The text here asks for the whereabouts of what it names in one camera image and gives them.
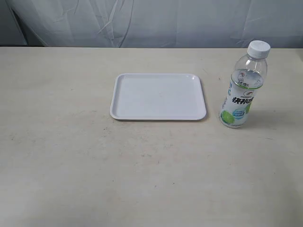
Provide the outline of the grey-blue wrinkled backdrop cloth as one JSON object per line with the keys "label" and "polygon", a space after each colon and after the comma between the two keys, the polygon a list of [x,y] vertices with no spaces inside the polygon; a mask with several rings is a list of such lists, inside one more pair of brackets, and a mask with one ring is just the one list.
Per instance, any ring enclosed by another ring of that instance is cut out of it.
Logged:
{"label": "grey-blue wrinkled backdrop cloth", "polygon": [[3,0],[2,45],[302,48],[300,0]]}

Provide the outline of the clear plastic lime drink bottle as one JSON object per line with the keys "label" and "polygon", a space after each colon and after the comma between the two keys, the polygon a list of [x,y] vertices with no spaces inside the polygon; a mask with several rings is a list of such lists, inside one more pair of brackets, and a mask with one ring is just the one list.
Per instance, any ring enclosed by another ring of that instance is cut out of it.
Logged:
{"label": "clear plastic lime drink bottle", "polygon": [[264,41],[252,41],[246,55],[236,62],[219,112],[219,120],[225,126],[238,128],[246,122],[253,99],[267,76],[266,59],[270,49]]}

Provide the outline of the white rectangular plastic tray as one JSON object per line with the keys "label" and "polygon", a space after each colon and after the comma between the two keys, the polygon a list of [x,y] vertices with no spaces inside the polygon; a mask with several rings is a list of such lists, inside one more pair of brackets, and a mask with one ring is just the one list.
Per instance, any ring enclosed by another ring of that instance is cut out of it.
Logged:
{"label": "white rectangular plastic tray", "polygon": [[189,73],[124,73],[110,115],[125,121],[199,121],[207,110],[200,78]]}

